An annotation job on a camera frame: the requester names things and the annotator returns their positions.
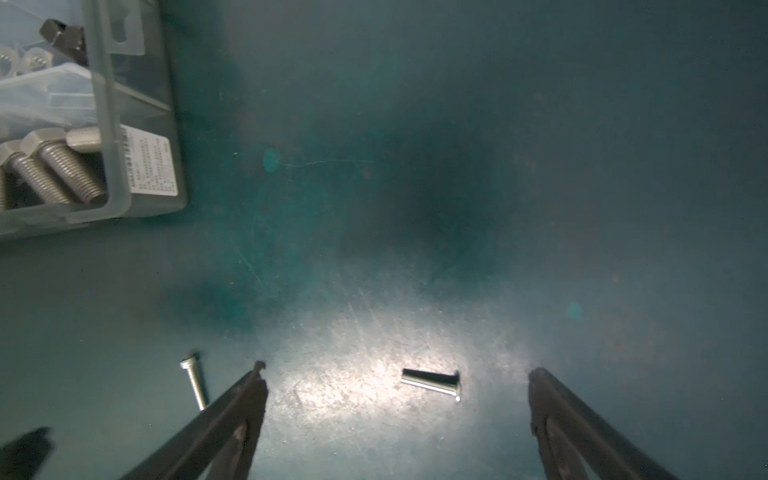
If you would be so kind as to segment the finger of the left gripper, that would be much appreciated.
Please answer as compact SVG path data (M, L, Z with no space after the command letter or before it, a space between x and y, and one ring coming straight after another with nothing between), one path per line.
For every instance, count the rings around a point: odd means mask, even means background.
M1 478L33 479L54 449L51 429L41 427L25 433L1 447Z

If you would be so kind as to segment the grey compartment organizer box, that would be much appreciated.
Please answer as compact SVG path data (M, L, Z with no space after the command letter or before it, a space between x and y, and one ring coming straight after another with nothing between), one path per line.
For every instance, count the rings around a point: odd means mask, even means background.
M84 28L88 67L48 44L46 19ZM44 204L19 178L9 180L3 238L23 238L117 218L173 213L187 203L160 6L155 1L5 1L1 45L21 57L33 47L51 68L1 79L1 138L33 130L97 126L102 151L83 158L108 193L102 205Z

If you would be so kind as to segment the green table mat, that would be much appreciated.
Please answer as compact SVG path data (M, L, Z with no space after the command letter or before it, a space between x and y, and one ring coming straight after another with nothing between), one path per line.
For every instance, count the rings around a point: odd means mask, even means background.
M165 1L189 204L1 246L1 438L116 479L258 361L255 479L540 479L528 375L767 475L763 1ZM400 382L460 372L459 403Z

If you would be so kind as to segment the small silver screw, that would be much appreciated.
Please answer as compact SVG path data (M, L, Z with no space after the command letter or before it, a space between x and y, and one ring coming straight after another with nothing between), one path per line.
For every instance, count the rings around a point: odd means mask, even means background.
M187 374L199 410L205 410L208 406L208 399L199 368L198 355L196 353L189 354L180 362L180 367Z

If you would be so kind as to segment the silver nut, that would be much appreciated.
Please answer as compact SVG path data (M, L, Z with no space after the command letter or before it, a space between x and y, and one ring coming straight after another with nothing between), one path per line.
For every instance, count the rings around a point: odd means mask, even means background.
M21 74L30 74L49 69L54 64L54 55L40 47L28 49L21 57Z
M13 78L18 74L21 59L18 51L9 46L0 46L0 79Z

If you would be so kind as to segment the small black screw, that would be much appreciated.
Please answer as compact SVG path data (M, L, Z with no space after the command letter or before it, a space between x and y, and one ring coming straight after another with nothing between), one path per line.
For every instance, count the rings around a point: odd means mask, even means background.
M400 382L406 385L422 388L432 392L448 395L454 398L456 403L461 401L462 386L460 372L443 374L413 369L403 369Z

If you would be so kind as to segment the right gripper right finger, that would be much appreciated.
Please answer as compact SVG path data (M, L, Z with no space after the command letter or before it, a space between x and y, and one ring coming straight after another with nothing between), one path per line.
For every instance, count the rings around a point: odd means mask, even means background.
M531 430L548 479L668 479L675 476L639 450L548 370L528 376Z

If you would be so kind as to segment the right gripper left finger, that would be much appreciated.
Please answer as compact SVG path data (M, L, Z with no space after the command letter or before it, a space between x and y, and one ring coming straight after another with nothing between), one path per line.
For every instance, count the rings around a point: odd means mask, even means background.
M267 382L258 361L126 479L246 479L264 422Z

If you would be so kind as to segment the black nut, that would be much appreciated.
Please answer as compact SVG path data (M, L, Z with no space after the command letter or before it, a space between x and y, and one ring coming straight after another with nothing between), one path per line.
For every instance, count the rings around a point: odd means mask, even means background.
M88 67L88 54L84 28L69 25L56 19L46 19L39 33L54 50L77 65Z

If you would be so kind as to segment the silver hex bolt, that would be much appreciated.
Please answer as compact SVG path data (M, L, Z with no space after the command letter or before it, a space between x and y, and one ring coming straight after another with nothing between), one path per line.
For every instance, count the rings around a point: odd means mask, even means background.
M71 129L65 134L65 142L70 149L79 153L102 151L101 131L97 126Z
M79 154L66 144L64 129L33 130L21 140L20 147L25 154L50 167L83 204L102 205L107 201L106 187Z
M73 204L71 196L54 179L41 160L21 149L20 140L1 144L1 167L20 178L44 204Z

